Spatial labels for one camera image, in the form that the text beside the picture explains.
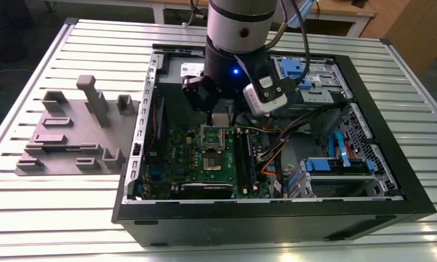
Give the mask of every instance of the white sticker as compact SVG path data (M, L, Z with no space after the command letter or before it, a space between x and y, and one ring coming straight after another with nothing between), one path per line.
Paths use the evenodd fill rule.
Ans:
M263 88L271 87L273 85L271 76L267 76L265 78L261 78L260 83L261 83Z
M277 180L275 182L275 188L277 189L279 193L283 191L283 185L279 183Z
M321 79L319 78L319 76L309 76L309 81L312 81L312 82L320 82Z
M180 76L185 75L200 76L204 71L204 64L201 63L183 63Z

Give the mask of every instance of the aluminum slotted table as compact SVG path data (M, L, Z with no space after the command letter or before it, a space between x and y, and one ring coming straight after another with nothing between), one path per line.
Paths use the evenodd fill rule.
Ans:
M119 175L15 175L48 90L83 99L76 78L91 74L107 99L129 94L140 100L152 44L205 43L201 27L67 21L0 126L0 259L437 261L437 214L355 241L143 248L111 222ZM437 104L424 86L379 40L311 35L309 42L312 52L351 56L437 208ZM301 52L300 35L284 35L275 49Z

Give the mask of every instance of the open computer tower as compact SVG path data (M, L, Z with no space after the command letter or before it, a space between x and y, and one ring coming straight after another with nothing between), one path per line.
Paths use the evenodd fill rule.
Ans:
M305 66L269 56L281 78ZM227 101L205 125L181 90L203 63L200 47L155 46L112 218L143 246L351 240L436 212L348 56L312 54L271 132L249 115L232 126ZM323 105L264 166L279 129Z

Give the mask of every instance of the ram slot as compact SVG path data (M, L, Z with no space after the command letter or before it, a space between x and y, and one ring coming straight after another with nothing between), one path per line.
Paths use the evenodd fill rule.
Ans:
M245 165L245 151L243 147L243 133L236 131L233 134L233 157L235 157L235 167L236 167L236 178L239 192L247 194L248 190L248 168Z
M248 157L247 157L247 160L248 160L248 165L247 165L247 168L249 170L249 178L251 178L251 181L249 181L249 186L251 186L251 189L252 190L257 190L257 178L256 178L256 164L255 164L255 157L253 157L253 145L252 145L252 142L251 142L251 133L249 133L249 130L247 130L247 151L248 151Z
M240 134L240 147L241 147L241 162L243 162L243 170L244 170L244 187L247 188L247 193L253 189L253 184L251 180L251 161L249 161L249 151L248 151L248 140L247 133L241 132Z

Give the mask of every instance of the wooden cabinet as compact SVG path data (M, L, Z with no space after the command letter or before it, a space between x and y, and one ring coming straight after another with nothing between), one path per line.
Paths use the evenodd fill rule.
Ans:
M437 58L437 0L369 0L377 11L361 37L391 40L416 74Z

